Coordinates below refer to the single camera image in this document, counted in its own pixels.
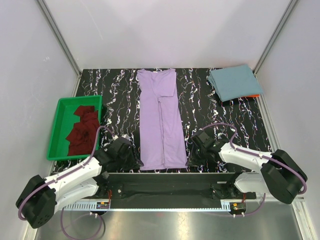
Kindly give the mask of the purple t shirt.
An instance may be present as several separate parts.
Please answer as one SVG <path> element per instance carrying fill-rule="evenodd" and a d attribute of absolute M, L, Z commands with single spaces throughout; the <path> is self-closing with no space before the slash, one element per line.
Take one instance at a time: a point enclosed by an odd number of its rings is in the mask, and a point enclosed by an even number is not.
<path fill-rule="evenodd" d="M 179 100 L 177 73 L 137 71 L 139 82 L 139 136 L 141 170 L 182 169 L 187 154 Z"/>

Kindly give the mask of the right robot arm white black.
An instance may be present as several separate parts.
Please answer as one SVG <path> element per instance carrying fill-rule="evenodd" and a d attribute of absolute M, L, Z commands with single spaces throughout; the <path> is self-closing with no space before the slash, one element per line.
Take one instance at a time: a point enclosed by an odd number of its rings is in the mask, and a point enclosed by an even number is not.
<path fill-rule="evenodd" d="M 306 190 L 307 175 L 284 150 L 261 152 L 246 149 L 227 139 L 215 139 L 209 128 L 198 130 L 192 137 L 189 166 L 226 163 L 249 169 L 235 172 L 225 183 L 213 183 L 213 197 L 236 199 L 247 193 L 270 194 L 284 204 L 291 204 Z"/>

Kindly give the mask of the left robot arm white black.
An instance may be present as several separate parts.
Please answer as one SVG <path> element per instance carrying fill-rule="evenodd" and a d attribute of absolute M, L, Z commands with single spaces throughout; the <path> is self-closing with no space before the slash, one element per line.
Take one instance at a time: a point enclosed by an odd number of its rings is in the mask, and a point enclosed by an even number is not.
<path fill-rule="evenodd" d="M 109 173 L 139 169 L 144 164 L 127 135 L 115 138 L 82 162 L 51 176 L 33 176 L 15 205 L 18 216 L 33 229 L 45 225 L 53 215 L 74 202 L 108 193 Z"/>

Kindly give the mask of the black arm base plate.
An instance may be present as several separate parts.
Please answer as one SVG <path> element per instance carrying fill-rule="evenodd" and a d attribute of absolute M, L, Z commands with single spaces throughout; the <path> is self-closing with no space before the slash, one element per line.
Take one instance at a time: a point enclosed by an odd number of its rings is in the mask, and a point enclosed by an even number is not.
<path fill-rule="evenodd" d="M 95 197 L 129 202 L 204 204 L 214 198 L 213 185 L 228 182 L 233 173 L 110 173 L 98 177 Z"/>

